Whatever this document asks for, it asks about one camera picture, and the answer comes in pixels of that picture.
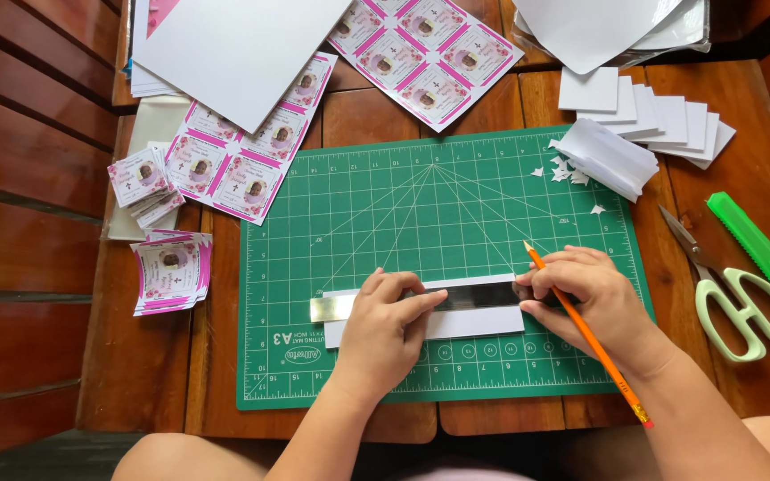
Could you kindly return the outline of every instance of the knee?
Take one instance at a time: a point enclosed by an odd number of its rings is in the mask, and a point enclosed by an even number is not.
[[[173,479],[187,463],[187,453],[192,453],[193,447],[200,442],[199,437],[185,434],[149,434],[124,455],[112,479]]]

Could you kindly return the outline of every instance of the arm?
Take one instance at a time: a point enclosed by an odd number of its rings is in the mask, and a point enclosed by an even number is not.
[[[377,403],[418,362],[427,320],[447,298],[424,291],[411,272],[370,276],[352,305],[337,364],[266,479],[349,479],[367,420]]]
[[[543,260],[547,268],[517,282],[533,286],[537,299],[556,285],[582,301],[579,312],[655,422],[646,432],[664,479],[770,480],[770,454],[697,364],[652,323],[606,254],[567,246]],[[522,309],[593,355],[565,313],[539,301],[523,301]]]

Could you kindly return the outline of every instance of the scissor blade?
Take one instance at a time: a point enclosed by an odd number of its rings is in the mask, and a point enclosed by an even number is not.
[[[676,217],[669,213],[667,209],[661,205],[659,205],[658,208],[661,209],[661,214],[664,216],[665,222],[667,222],[670,226],[670,231],[672,231],[673,235],[676,236],[676,240],[679,241],[679,244],[682,244],[682,247],[685,249],[686,253],[690,253],[690,250],[697,245],[697,241],[694,239],[694,236],[690,235],[688,229],[686,229],[682,223],[676,219]]]

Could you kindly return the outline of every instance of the plastic bag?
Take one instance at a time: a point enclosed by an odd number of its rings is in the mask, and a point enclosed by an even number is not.
[[[605,63],[607,67],[625,69],[662,53],[693,49],[707,53],[709,42],[710,0],[683,0],[664,20],[643,36],[631,48]],[[551,58],[554,54],[545,49],[530,32],[527,22],[516,11],[513,18],[512,36],[525,48],[538,48]]]

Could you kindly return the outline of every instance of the wooden table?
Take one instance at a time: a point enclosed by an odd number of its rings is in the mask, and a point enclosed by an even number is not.
[[[457,1],[502,31],[497,0]],[[681,217],[728,266],[758,272],[742,248],[711,214],[704,200],[727,191],[770,237],[770,99],[756,61],[629,69],[636,83],[660,95],[706,102],[737,136],[706,171],[683,159],[659,156],[659,173],[631,205],[647,284],[659,326],[716,383],[743,417],[770,414],[768,355],[733,366],[707,342],[694,306],[694,277],[658,204]],[[444,135],[491,132],[573,122],[557,110],[560,71],[508,73]],[[305,149],[417,139],[434,132],[348,68],[336,70]],[[134,117],[122,117],[117,158],[126,151]],[[192,312],[132,318],[137,279],[126,243],[101,246],[86,360],[80,429],[122,432],[187,432],[201,436],[289,438],[305,409],[241,412],[235,407],[240,222],[188,203],[180,228],[215,236],[213,278],[207,301]],[[770,299],[754,299],[770,317]],[[742,345],[726,317],[713,313],[717,329]],[[437,423],[454,435],[532,432],[634,424],[619,395],[489,399],[379,406],[366,441],[426,443]]]

